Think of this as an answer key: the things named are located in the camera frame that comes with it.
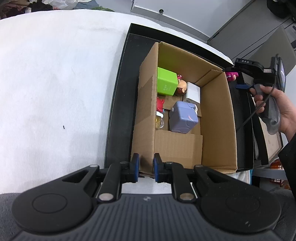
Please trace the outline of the person right hand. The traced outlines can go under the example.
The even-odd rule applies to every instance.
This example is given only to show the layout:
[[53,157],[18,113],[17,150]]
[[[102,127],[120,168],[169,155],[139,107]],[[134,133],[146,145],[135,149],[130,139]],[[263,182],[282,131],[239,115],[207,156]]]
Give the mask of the person right hand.
[[[281,133],[284,133],[287,138],[287,141],[290,142],[295,135],[295,106],[286,96],[286,94],[281,90],[278,90],[276,88],[272,90],[272,87],[263,85],[260,85],[260,89],[263,93],[271,94],[271,96],[273,96],[276,99],[281,114],[279,131]],[[264,112],[266,103],[263,102],[263,96],[257,94],[254,88],[250,88],[250,92],[254,97],[255,106],[258,109],[256,113],[260,114]]]

